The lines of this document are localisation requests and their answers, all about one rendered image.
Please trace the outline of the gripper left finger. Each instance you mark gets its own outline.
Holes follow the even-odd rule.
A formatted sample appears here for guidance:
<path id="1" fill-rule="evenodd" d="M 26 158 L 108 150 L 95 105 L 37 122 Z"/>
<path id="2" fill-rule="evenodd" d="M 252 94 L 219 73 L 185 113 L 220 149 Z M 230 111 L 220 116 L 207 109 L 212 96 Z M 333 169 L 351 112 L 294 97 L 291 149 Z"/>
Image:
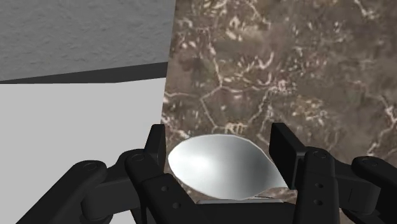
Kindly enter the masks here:
<path id="1" fill-rule="evenodd" d="M 151 127 L 143 149 L 106 167 L 74 164 L 16 224 L 110 224 L 130 211 L 137 224 L 205 224 L 205 216 L 176 179 L 164 173 L 165 127 Z"/>

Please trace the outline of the silver metal spoon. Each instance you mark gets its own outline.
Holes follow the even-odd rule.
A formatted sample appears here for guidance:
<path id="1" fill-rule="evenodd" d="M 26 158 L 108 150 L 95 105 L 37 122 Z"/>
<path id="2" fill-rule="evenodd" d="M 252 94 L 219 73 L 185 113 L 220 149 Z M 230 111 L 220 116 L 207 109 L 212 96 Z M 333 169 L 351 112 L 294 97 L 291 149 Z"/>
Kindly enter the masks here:
<path id="1" fill-rule="evenodd" d="M 167 156 L 184 185 L 217 201 L 245 201 L 287 184 L 275 164 L 252 141 L 230 134 L 190 137 Z"/>

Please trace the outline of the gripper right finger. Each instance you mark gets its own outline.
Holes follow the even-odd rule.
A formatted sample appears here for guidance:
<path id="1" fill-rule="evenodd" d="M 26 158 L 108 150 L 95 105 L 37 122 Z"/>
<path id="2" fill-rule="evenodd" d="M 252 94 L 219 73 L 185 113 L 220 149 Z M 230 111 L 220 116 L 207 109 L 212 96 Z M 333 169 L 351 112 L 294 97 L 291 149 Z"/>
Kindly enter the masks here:
<path id="1" fill-rule="evenodd" d="M 270 157 L 288 188 L 297 191 L 292 224 L 397 224 L 397 168 L 379 157 L 350 164 L 305 146 L 285 123 L 273 123 Z"/>

